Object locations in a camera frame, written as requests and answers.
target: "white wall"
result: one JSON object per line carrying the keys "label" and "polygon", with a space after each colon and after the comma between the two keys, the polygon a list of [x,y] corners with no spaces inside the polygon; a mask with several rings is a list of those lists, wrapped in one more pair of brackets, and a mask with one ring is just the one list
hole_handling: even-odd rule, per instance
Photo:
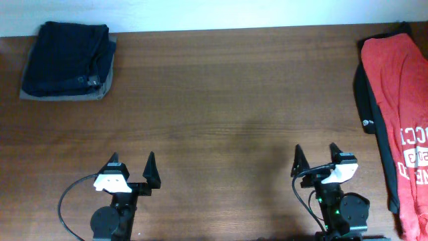
{"label": "white wall", "polygon": [[428,0],[0,0],[0,37],[45,21],[127,32],[427,20]]}

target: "dark blue fabric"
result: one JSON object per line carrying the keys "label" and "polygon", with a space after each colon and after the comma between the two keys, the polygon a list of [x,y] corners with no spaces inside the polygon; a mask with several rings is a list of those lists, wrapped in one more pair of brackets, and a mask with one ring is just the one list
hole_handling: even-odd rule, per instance
{"label": "dark blue fabric", "polygon": [[[106,80],[115,50],[106,25],[46,22],[30,55],[22,89],[33,96],[95,92]],[[90,82],[91,76],[97,81]]]}

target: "fabric pile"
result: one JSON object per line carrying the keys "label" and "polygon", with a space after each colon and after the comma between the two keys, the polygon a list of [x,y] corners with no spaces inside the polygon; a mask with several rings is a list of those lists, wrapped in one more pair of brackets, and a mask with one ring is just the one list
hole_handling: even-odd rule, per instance
{"label": "fabric pile", "polygon": [[100,100],[112,85],[115,51],[106,25],[46,22],[29,51],[19,97]]}
{"label": "fabric pile", "polygon": [[358,43],[355,94],[367,133],[376,133],[405,240],[428,240],[428,61],[404,23]]}

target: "gray cloth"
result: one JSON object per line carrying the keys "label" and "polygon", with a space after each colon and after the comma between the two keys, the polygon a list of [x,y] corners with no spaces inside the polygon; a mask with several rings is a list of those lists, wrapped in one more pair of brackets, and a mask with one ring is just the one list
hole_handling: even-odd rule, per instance
{"label": "gray cloth", "polygon": [[[117,37],[116,36],[108,36],[109,40],[112,42],[117,42]],[[29,57],[31,55],[31,51],[32,49],[29,51],[28,53],[28,60]],[[112,63],[110,65],[110,71],[108,72],[106,81],[103,85],[101,85],[100,89],[98,89],[96,92],[94,93],[90,93],[90,94],[83,94],[83,95],[75,95],[75,96],[42,96],[42,97],[37,97],[37,96],[32,96],[27,94],[25,91],[23,91],[22,89],[19,91],[19,98],[23,99],[23,100],[40,100],[40,101],[82,101],[82,100],[101,100],[106,94],[107,92],[110,90],[111,86],[112,86],[112,82],[113,82],[113,61],[114,61],[114,55],[112,58]],[[22,79],[21,79],[21,83],[23,82],[23,77],[24,77],[24,73],[27,70],[27,66],[28,66],[28,61],[25,64],[24,67],[24,71],[22,74]]]}

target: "white lettering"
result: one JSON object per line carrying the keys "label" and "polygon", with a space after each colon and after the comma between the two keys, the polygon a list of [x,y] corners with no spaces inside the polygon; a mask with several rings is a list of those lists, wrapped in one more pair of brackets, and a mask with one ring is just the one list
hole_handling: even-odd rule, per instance
{"label": "white lettering", "polygon": [[417,131],[421,131],[421,139],[419,137],[417,137],[417,142],[419,143],[425,143],[425,133],[423,132],[422,127],[416,127],[415,132],[417,133]]}
{"label": "white lettering", "polygon": [[407,168],[404,166],[404,164],[402,164],[401,162],[397,163],[399,166],[399,173],[400,175],[402,175],[403,177],[410,179],[409,176],[407,175]]}
{"label": "white lettering", "polygon": [[403,151],[404,160],[407,167],[417,168],[428,166],[428,148],[416,147]]}
{"label": "white lettering", "polygon": [[400,135],[401,135],[401,144],[406,145],[406,142],[404,141],[404,137],[403,137],[403,129],[400,129]]}
{"label": "white lettering", "polygon": [[417,170],[415,172],[415,175],[416,175],[416,184],[417,185],[423,185],[422,170]]}
{"label": "white lettering", "polygon": [[422,170],[422,174],[423,174],[423,181],[424,184],[428,184],[428,173],[426,170]]}
{"label": "white lettering", "polygon": [[413,145],[416,143],[416,135],[415,135],[415,131],[413,130],[413,128],[406,128],[404,130],[405,133],[408,133],[409,131],[411,131],[413,133],[413,141],[410,141],[409,139],[407,139],[407,143],[410,145]]}

